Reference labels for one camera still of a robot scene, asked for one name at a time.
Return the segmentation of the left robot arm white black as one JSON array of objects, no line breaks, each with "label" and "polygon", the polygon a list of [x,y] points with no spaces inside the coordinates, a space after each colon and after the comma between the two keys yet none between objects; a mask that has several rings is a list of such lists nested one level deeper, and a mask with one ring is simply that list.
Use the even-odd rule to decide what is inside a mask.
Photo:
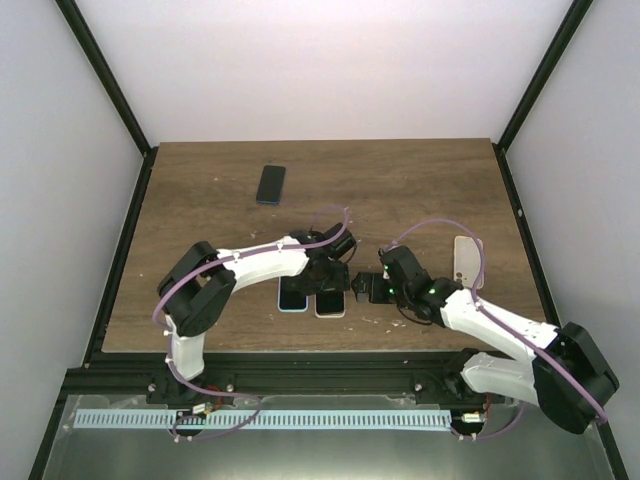
[{"label": "left robot arm white black", "polygon": [[243,249],[215,249],[194,244],[157,287],[154,322],[167,330],[166,362],[175,369],[170,393],[181,403],[196,402],[204,392],[204,339],[232,294],[257,283],[286,278],[303,296],[344,292],[348,265],[342,257],[357,241],[342,223],[325,232],[294,231],[276,241]]}]

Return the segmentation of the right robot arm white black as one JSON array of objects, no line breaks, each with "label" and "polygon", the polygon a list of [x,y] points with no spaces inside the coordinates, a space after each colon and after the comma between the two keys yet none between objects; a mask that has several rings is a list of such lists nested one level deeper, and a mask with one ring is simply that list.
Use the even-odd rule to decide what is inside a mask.
[{"label": "right robot arm white black", "polygon": [[356,275],[357,299],[394,304],[421,324],[462,332],[499,351],[463,354],[460,368],[444,378],[451,400],[465,403],[477,393],[511,397],[537,406],[573,434],[606,422],[604,407],[619,381],[585,328],[530,320],[455,280],[433,278],[406,246],[382,251],[380,261],[381,272]]}]

